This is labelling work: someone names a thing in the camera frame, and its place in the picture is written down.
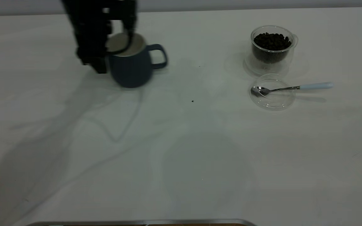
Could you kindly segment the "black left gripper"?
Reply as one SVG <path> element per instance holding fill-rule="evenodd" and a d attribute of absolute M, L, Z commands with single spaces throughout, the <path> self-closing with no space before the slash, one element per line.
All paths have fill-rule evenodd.
<path fill-rule="evenodd" d="M 62 0 L 61 3 L 70 20 L 76 21 L 76 54 L 81 63 L 92 67 L 96 73 L 107 73 L 106 42 L 112 33 L 110 20 L 123 21 L 123 32 L 127 35 L 128 43 L 132 43 L 137 21 L 137 1 Z"/>

